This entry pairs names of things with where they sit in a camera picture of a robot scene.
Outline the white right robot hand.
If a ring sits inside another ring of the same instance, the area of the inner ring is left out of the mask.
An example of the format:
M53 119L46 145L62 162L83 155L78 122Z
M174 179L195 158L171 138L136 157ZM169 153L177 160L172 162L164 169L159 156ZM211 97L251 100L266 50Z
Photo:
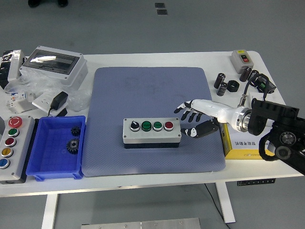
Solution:
M202 115L213 118L189 129L182 128L181 133L189 137L200 138L212 134L219 129L220 123L228 123L237 131L242 130L242 107L233 108L210 100L195 99L182 103L175 109L174 113L182 110L184 113L181 119L185 120L188 117L189 123L194 118L196 122L199 122Z

